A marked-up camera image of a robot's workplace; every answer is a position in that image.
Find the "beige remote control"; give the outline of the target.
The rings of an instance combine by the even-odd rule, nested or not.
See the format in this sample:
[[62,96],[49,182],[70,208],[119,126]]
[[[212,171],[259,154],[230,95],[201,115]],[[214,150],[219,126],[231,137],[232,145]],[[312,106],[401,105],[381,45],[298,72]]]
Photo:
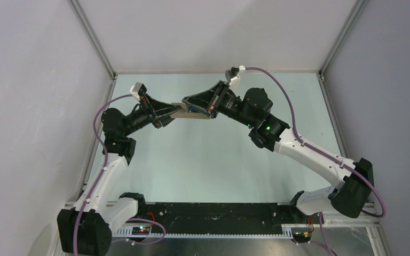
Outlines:
[[175,113],[170,115],[171,118],[210,119],[210,117],[207,116],[206,114],[199,112],[195,108],[183,102],[173,102],[172,105],[179,106],[180,108]]

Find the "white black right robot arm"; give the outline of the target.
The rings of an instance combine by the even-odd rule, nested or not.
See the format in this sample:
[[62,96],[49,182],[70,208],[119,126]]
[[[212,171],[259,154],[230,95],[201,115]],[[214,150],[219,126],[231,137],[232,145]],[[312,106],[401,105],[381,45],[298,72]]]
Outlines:
[[257,147],[290,157],[329,182],[329,187],[295,195],[289,208],[292,221],[302,223],[319,212],[338,212],[349,218],[358,218],[363,212],[372,192],[371,162],[331,154],[303,139],[270,113],[273,102],[264,89],[250,88],[241,98],[226,82],[219,81],[209,90],[184,97],[182,102],[210,118],[223,114],[248,126],[249,137]]

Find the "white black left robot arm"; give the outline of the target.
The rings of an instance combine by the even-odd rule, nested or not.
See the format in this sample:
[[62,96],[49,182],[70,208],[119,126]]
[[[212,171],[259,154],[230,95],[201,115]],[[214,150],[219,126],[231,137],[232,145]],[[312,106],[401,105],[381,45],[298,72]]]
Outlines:
[[93,131],[102,146],[102,160],[93,180],[71,209],[57,216],[61,248],[73,255],[105,255],[113,234],[128,220],[141,222],[147,207],[132,197],[107,207],[113,188],[129,166],[136,148],[130,134],[152,124],[161,128],[173,121],[180,105],[157,101],[149,95],[136,97],[138,103],[128,115],[104,104],[93,120]]

